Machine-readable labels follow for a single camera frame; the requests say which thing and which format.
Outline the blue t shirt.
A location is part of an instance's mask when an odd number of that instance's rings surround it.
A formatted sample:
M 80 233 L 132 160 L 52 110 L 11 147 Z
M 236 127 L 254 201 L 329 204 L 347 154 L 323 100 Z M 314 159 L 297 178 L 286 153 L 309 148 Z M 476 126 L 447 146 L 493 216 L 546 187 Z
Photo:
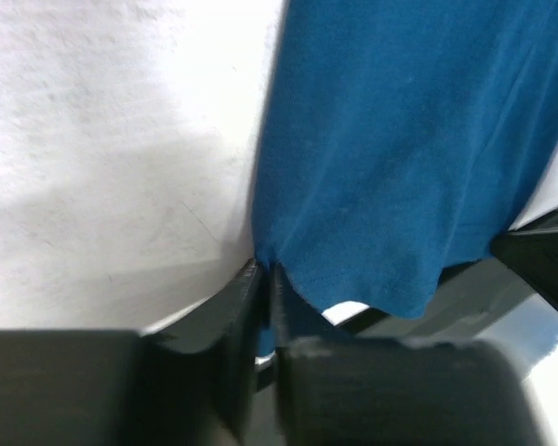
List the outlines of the blue t shirt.
M 255 257 L 318 309 L 420 317 L 488 257 L 558 143 L 558 1 L 293 1 L 252 207 Z

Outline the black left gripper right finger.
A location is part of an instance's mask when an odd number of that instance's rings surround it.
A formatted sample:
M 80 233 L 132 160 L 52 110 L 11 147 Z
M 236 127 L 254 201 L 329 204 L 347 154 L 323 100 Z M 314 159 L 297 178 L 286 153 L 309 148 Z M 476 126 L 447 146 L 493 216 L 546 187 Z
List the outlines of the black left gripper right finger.
M 345 333 L 270 280 L 276 412 L 290 445 L 545 445 L 511 362 L 480 340 Z

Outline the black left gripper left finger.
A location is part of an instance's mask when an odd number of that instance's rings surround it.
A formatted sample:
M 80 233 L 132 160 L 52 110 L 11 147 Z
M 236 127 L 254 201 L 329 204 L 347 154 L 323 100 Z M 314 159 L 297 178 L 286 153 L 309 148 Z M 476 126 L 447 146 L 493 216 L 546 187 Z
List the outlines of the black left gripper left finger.
M 247 262 L 151 334 L 0 331 L 0 445 L 239 445 L 265 273 Z

